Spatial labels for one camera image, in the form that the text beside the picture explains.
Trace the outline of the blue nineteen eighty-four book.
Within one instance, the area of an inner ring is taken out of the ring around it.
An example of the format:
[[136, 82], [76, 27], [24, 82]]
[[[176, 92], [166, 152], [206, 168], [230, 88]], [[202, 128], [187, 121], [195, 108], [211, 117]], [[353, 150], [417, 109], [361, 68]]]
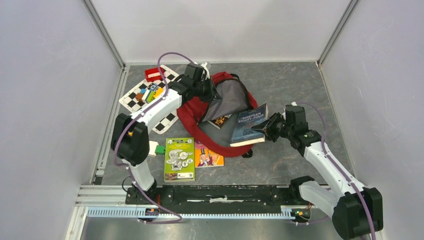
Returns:
[[240, 112], [232, 133], [230, 146], [241, 147], [265, 142], [265, 135], [253, 130], [252, 127], [266, 121], [268, 112], [266, 103], [255, 109]]

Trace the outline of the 169-storey treehouse book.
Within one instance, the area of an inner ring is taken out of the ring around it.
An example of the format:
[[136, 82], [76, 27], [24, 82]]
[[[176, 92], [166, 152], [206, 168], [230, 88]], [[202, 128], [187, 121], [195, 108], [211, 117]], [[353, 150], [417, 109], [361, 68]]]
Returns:
[[220, 130], [221, 127], [230, 119], [230, 117], [231, 117], [231, 114], [228, 114], [213, 120], [208, 120], [207, 122]]

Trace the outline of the red backpack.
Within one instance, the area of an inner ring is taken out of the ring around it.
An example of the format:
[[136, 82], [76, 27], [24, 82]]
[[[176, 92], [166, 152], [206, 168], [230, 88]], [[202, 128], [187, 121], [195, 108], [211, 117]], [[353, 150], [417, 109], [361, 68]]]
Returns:
[[218, 94], [222, 100], [203, 102], [197, 96], [184, 102], [176, 110], [177, 116], [187, 132], [207, 148], [224, 157], [250, 158], [253, 155], [252, 144], [230, 146], [234, 127], [226, 129], [212, 128], [209, 133], [201, 129], [200, 123], [216, 120], [231, 115], [236, 117], [242, 111], [258, 107], [258, 103], [234, 73], [219, 72], [212, 77]]

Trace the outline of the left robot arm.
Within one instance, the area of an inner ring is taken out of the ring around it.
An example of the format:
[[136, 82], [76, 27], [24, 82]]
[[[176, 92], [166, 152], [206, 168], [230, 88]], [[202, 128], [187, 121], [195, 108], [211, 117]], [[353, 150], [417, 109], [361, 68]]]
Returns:
[[221, 100], [209, 73], [208, 64], [189, 63], [183, 74], [165, 83], [164, 92], [142, 109], [130, 114], [119, 114], [115, 119], [110, 147], [115, 158], [121, 159], [138, 197], [145, 204], [153, 203], [157, 190], [155, 179], [147, 163], [150, 151], [149, 134], [171, 112], [194, 97], [210, 102]]

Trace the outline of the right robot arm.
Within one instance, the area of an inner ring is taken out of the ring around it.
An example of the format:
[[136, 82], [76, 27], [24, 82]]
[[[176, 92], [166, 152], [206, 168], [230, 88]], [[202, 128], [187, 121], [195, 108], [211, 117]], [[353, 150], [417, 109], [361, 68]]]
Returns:
[[286, 105], [284, 113], [274, 113], [267, 120], [251, 128], [264, 134], [268, 141], [289, 140], [293, 149], [320, 173], [328, 188], [309, 176], [298, 177], [290, 183], [289, 199], [295, 204], [307, 201], [332, 221], [344, 240], [376, 233], [384, 227], [383, 196], [375, 187], [368, 187], [356, 179], [328, 149], [324, 135], [309, 128], [306, 111], [295, 102]]

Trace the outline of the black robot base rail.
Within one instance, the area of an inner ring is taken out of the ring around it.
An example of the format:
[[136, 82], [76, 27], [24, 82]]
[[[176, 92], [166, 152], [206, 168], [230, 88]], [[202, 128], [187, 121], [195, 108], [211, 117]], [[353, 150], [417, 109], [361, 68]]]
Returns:
[[126, 205], [151, 202], [174, 213], [277, 214], [282, 206], [308, 206], [291, 185], [157, 185], [142, 193], [134, 185], [126, 191]]

